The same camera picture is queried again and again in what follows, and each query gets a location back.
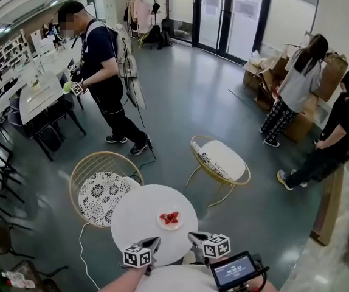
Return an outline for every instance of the plate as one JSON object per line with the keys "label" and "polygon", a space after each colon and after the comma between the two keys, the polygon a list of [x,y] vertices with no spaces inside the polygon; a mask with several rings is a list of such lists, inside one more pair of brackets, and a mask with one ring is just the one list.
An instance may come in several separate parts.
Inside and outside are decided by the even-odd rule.
{"label": "plate", "polygon": [[[160,215],[163,213],[169,214],[169,213],[173,213],[173,212],[179,212],[179,215],[177,216],[177,220],[179,221],[178,223],[169,223],[169,224],[165,224],[165,220],[160,218]],[[179,229],[183,222],[184,222],[184,218],[181,215],[181,211],[177,208],[177,207],[170,207],[170,208],[165,208],[162,211],[160,211],[157,214],[157,223],[160,227],[166,229],[167,231],[175,231],[177,229]]]}

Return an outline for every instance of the plaid pants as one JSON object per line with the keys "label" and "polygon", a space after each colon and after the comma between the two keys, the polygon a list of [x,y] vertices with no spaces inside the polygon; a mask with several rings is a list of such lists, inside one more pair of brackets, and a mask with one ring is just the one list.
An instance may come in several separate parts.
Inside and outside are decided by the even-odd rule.
{"label": "plaid pants", "polygon": [[274,105],[264,124],[261,127],[262,132],[268,132],[267,142],[276,142],[276,138],[291,123],[297,113],[292,111],[286,103],[280,98]]}

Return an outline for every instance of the door frame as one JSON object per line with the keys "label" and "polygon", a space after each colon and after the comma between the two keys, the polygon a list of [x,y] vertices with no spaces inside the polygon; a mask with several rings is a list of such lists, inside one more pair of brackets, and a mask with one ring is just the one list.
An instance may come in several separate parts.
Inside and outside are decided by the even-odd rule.
{"label": "door frame", "polygon": [[[201,0],[193,0],[193,25],[192,25],[192,46],[199,47],[200,49],[206,50],[213,54],[219,55],[220,57],[226,58],[230,61],[234,61],[238,64],[245,64],[246,61],[226,53],[227,43],[229,42],[229,30],[231,24],[232,16],[232,0],[223,0],[223,9],[219,10],[221,12],[221,18],[219,21],[219,31],[218,39],[216,44],[219,44],[218,49],[206,46],[199,43],[199,33],[200,33],[200,20],[201,20]],[[258,21],[257,30],[255,33],[254,43],[252,50],[260,50],[262,45],[262,40],[264,38],[266,23],[268,21],[268,14],[270,8],[271,0],[262,0],[260,18]]]}

